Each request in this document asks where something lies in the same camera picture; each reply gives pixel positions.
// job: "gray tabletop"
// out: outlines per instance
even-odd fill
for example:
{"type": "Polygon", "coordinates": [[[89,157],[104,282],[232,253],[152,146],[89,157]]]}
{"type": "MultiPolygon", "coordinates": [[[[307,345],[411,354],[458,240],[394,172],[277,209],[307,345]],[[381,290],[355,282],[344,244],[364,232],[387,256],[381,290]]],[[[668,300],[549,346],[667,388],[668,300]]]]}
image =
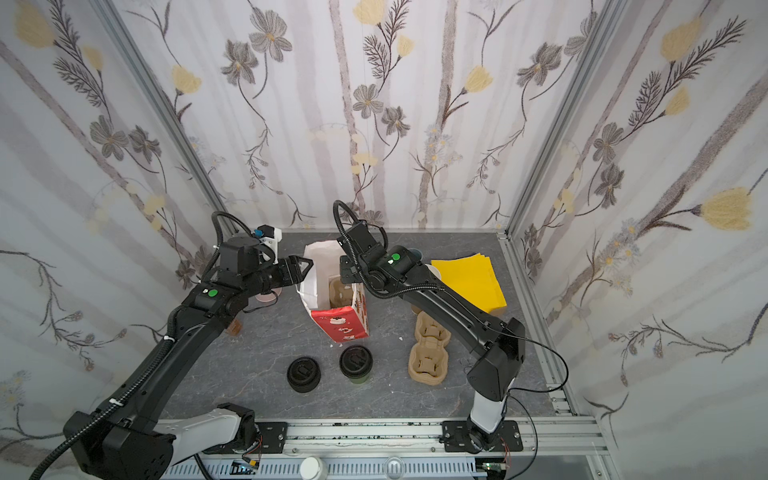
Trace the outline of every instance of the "gray tabletop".
{"type": "MultiPolygon", "coordinates": [[[[280,256],[303,254],[304,246],[336,238],[333,233],[286,233],[280,256]]],[[[491,258],[507,300],[507,317],[524,322],[502,250],[494,233],[391,233],[390,245],[418,248],[425,261],[451,260],[474,253],[491,258]]],[[[251,300],[252,305],[259,305],[251,300]]],[[[458,340],[446,347],[449,372],[442,384],[427,386],[408,375],[408,358],[415,344],[416,315],[401,299],[367,296],[370,337],[339,344],[309,317],[294,289],[283,289],[278,304],[240,314],[239,336],[226,333],[197,360],[164,411],[165,418],[200,415],[222,402],[253,409],[257,418],[413,418],[467,416],[474,390],[465,368],[474,361],[458,340]],[[339,355],[350,345],[370,349],[373,370],[362,385],[352,384],[339,370],[339,355]],[[320,365],[322,379],[312,392],[294,392],[286,380],[288,365],[299,356],[311,356],[320,365]]],[[[545,389],[545,380],[533,348],[515,386],[545,389]]],[[[554,415],[546,394],[515,392],[528,411],[554,415]]],[[[525,415],[513,400],[509,415],[525,415]]]]}

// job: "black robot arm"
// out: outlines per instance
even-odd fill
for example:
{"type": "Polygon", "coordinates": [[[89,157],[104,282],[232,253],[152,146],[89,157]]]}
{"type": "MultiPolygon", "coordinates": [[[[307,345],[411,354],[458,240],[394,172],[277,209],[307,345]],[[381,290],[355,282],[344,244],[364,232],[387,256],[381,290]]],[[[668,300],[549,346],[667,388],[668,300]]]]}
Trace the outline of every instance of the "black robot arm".
{"type": "MultiPolygon", "coordinates": [[[[195,441],[203,445],[187,452],[189,442],[182,448],[177,441],[183,432],[158,425],[168,399],[203,351],[248,305],[250,297],[278,287],[297,285],[313,265],[312,260],[295,255],[276,260],[274,252],[253,234],[232,237],[220,243],[218,251],[220,264],[216,279],[206,280],[208,276],[203,275],[201,283],[171,313],[168,334],[152,353],[93,413],[76,412],[67,421],[64,433],[68,440],[77,440],[70,442],[71,448],[84,472],[108,479],[159,478],[172,460],[175,463],[210,447],[212,443],[206,441],[213,442],[213,439],[200,439],[198,435],[195,441]],[[164,353],[163,348],[167,349],[169,342],[170,351],[164,353]],[[151,369],[158,358],[161,363],[151,369]],[[134,388],[137,382],[141,386],[135,389],[135,394],[123,399],[126,391],[134,388]],[[98,424],[92,425],[95,419],[99,419],[98,424]]],[[[253,411],[225,404],[218,412],[219,416],[228,417],[223,420],[230,429],[224,429],[224,440],[215,443],[230,442],[235,449],[245,449],[257,438],[253,411]]],[[[201,417],[198,424],[207,420],[218,419],[201,417]]],[[[36,475],[45,470],[40,470],[41,467],[32,478],[39,478],[36,475]]]]}
{"type": "Polygon", "coordinates": [[[343,202],[333,205],[334,219],[346,256],[340,259],[342,281],[363,283],[379,298],[399,296],[427,312],[456,335],[478,361],[467,373],[477,392],[468,422],[474,429],[475,449],[495,441],[501,424],[507,392],[525,360],[525,327],[516,319],[508,323],[483,312],[438,279],[411,250],[395,245],[387,248],[368,231],[343,202]],[[338,213],[341,208],[350,218],[345,228],[338,213]]]}

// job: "yellow napkin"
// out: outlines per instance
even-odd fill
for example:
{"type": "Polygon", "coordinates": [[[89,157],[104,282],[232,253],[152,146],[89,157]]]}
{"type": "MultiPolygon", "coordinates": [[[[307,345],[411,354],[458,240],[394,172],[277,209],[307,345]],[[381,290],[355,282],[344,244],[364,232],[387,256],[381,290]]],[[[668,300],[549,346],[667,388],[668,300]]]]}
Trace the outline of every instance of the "yellow napkin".
{"type": "Polygon", "coordinates": [[[507,306],[502,288],[493,273],[491,259],[477,253],[457,260],[433,260],[445,285],[484,312],[507,306]]]}

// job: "black cable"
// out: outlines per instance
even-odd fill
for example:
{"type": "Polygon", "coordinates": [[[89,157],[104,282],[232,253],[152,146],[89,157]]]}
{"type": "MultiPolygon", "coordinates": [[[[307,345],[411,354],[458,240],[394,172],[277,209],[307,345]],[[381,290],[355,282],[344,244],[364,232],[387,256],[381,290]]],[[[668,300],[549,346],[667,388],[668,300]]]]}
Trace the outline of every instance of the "black cable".
{"type": "MultiPolygon", "coordinates": [[[[174,334],[176,333],[176,314],[183,307],[184,306],[182,305],[177,306],[168,315],[168,327],[166,336],[169,338],[173,338],[174,334]]],[[[133,382],[127,389],[125,389],[123,394],[120,395],[120,398],[116,399],[115,402],[112,402],[110,406],[108,406],[103,412],[99,413],[96,418],[91,420],[90,423],[79,429],[72,436],[67,437],[67,439],[64,440],[58,447],[53,449],[51,453],[49,453],[48,456],[46,456],[43,461],[40,462],[40,465],[35,468],[35,470],[29,476],[29,480],[40,480],[45,471],[48,470],[48,467],[50,467],[53,462],[55,462],[56,459],[59,458],[64,452],[69,450],[70,447],[77,443],[83,435],[89,433],[91,430],[99,426],[104,420],[108,419],[121,407],[121,405],[125,405],[125,403],[136,393],[136,391],[139,390],[144,382],[146,382],[147,379],[154,373],[157,367],[160,366],[167,354],[173,348],[174,343],[175,341],[172,339],[163,339],[163,342],[160,344],[160,349],[155,354],[152,362],[144,370],[144,372],[139,375],[136,381],[133,382]]]]}
{"type": "Polygon", "coordinates": [[[221,244],[224,243],[224,233],[221,230],[221,223],[219,221],[219,217],[224,217],[232,220],[234,223],[237,223],[243,230],[245,230],[248,233],[248,235],[254,238],[256,237],[256,234],[241,219],[235,217],[233,214],[229,214],[228,212],[224,212],[222,210],[217,210],[213,212],[210,215],[210,220],[214,223],[214,230],[216,231],[216,247],[214,249],[213,254],[211,254],[210,256],[210,260],[208,260],[208,263],[206,264],[205,268],[203,268],[203,274],[200,276],[200,278],[204,282],[210,280],[210,278],[213,276],[214,273],[212,269],[216,264],[216,260],[219,259],[219,249],[221,248],[221,244]]]}
{"type": "Polygon", "coordinates": [[[492,328],[491,328],[491,327],[489,327],[489,326],[486,326],[486,328],[487,328],[487,329],[489,329],[489,330],[491,330],[492,332],[496,332],[496,333],[499,333],[499,334],[501,334],[501,335],[510,336],[510,337],[512,337],[513,339],[520,339],[520,340],[524,340],[524,341],[526,341],[526,342],[535,343],[536,345],[542,346],[542,347],[546,348],[547,350],[549,350],[550,352],[552,352],[552,353],[554,353],[555,355],[557,355],[557,356],[558,356],[558,358],[560,359],[560,361],[561,361],[561,362],[563,362],[563,365],[565,365],[565,379],[563,380],[563,383],[561,383],[560,385],[558,385],[558,386],[554,387],[553,389],[549,389],[549,390],[532,390],[532,389],[523,389],[523,388],[520,388],[520,387],[512,387],[512,388],[510,388],[510,389],[509,389],[509,391],[512,391],[512,390],[521,390],[522,392],[533,392],[533,393],[550,393],[550,392],[554,392],[554,391],[556,391],[556,390],[562,389],[562,388],[563,388],[563,386],[565,385],[565,383],[568,381],[568,377],[570,376],[570,372],[569,372],[569,370],[568,370],[568,362],[566,362],[566,361],[565,361],[565,359],[563,358],[563,356],[562,356],[562,355],[560,355],[559,353],[557,353],[557,352],[556,352],[554,349],[552,349],[551,347],[549,347],[549,346],[546,346],[544,343],[541,343],[541,342],[537,342],[536,340],[533,340],[533,339],[529,339],[529,338],[525,338],[524,336],[517,336],[517,335],[513,335],[513,334],[511,334],[511,333],[500,332],[500,331],[498,331],[498,330],[496,330],[496,329],[492,329],[492,328]]]}
{"type": "Polygon", "coordinates": [[[262,308],[267,308],[268,306],[272,306],[272,305],[276,304],[277,300],[280,300],[280,296],[277,295],[277,293],[275,293],[274,290],[270,290],[270,293],[272,293],[275,296],[275,301],[274,302],[270,303],[269,305],[255,306],[252,309],[243,310],[243,313],[253,313],[253,312],[257,311],[257,310],[261,310],[262,308]]]}
{"type": "Polygon", "coordinates": [[[194,461],[197,463],[197,467],[200,469],[200,473],[203,474],[203,478],[205,478],[205,480],[216,480],[214,477],[210,476],[208,469],[205,468],[205,464],[203,463],[203,459],[200,458],[200,454],[194,454],[194,461]]]}
{"type": "MultiPolygon", "coordinates": [[[[407,286],[406,288],[403,288],[401,290],[397,290],[392,293],[381,293],[378,290],[373,288],[373,285],[368,281],[365,275],[362,274],[362,267],[360,266],[360,258],[358,258],[358,253],[355,250],[355,244],[352,242],[352,238],[349,237],[349,234],[346,232],[346,228],[344,228],[344,225],[341,222],[341,217],[339,216],[339,207],[344,210],[347,215],[349,215],[349,218],[352,219],[352,223],[359,222],[357,216],[355,215],[355,212],[352,211],[347,204],[342,202],[341,200],[336,200],[333,202],[333,220],[336,222],[336,228],[339,229],[339,233],[341,233],[342,238],[344,239],[344,242],[349,245],[349,258],[352,260],[352,263],[354,264],[355,268],[360,272],[360,279],[362,280],[362,284],[365,286],[366,290],[368,290],[371,295],[373,295],[376,298],[380,299],[388,299],[388,298],[394,298],[396,296],[401,296],[404,293],[407,292],[415,292],[419,290],[440,290],[445,291],[445,289],[440,285],[433,285],[431,283],[419,283],[416,285],[407,286]]],[[[379,230],[382,231],[382,234],[384,236],[384,241],[389,242],[389,240],[386,237],[386,232],[384,231],[384,227],[378,227],[379,230]]]]}
{"type": "Polygon", "coordinates": [[[515,400],[518,404],[520,404],[520,406],[525,411],[525,414],[528,416],[528,420],[531,422],[531,427],[533,428],[533,435],[534,435],[535,440],[534,440],[534,447],[533,447],[533,457],[531,457],[531,461],[528,462],[528,464],[525,466],[525,468],[523,468],[520,472],[515,473],[511,477],[505,477],[504,480],[512,480],[513,478],[517,478],[520,475],[524,474],[531,467],[531,465],[533,465],[533,462],[536,459],[536,455],[538,454],[538,432],[536,432],[536,424],[533,423],[533,418],[531,417],[531,414],[528,413],[528,409],[525,408],[525,405],[523,405],[523,402],[521,402],[520,400],[516,399],[515,397],[513,397],[511,395],[509,396],[509,398],[515,400]]]}

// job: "red and white paper bag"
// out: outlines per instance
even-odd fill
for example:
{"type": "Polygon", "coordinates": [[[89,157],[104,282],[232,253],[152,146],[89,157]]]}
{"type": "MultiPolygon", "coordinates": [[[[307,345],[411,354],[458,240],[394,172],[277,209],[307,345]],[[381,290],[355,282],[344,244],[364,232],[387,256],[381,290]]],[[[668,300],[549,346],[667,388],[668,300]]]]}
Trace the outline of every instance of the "red and white paper bag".
{"type": "Polygon", "coordinates": [[[335,240],[315,242],[304,248],[305,258],[315,263],[296,288],[304,308],[334,342],[346,342],[368,336],[366,292],[361,283],[353,283],[349,305],[331,308],[330,282],[339,276],[339,257],[344,249],[335,240]]]}

